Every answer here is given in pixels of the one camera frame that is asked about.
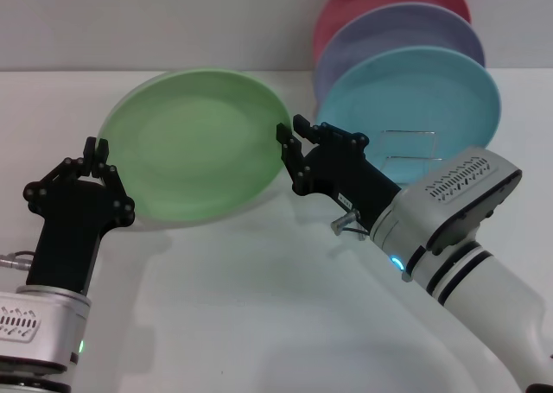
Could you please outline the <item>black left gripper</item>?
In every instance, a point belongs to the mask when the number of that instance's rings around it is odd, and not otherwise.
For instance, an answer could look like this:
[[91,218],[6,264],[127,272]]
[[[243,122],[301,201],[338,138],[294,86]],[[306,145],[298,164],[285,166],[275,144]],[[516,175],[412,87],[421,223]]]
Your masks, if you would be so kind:
[[31,212],[44,223],[26,284],[62,288],[86,295],[101,238],[114,227],[129,227],[135,203],[125,192],[109,144],[99,138],[97,172],[104,185],[81,181],[92,174],[97,138],[86,139],[83,155],[65,157],[41,180],[23,189]]

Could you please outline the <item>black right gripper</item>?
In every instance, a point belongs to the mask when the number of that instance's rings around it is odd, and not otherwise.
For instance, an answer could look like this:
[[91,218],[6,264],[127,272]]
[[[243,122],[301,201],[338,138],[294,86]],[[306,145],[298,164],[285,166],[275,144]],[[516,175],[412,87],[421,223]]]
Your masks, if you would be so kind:
[[357,211],[361,225],[371,230],[400,187],[366,160],[363,151],[369,144],[368,137],[327,123],[311,124],[300,114],[293,116],[292,125],[301,138],[318,145],[308,153],[308,174],[302,143],[287,125],[276,126],[281,160],[293,191],[297,195],[324,194],[344,210]]

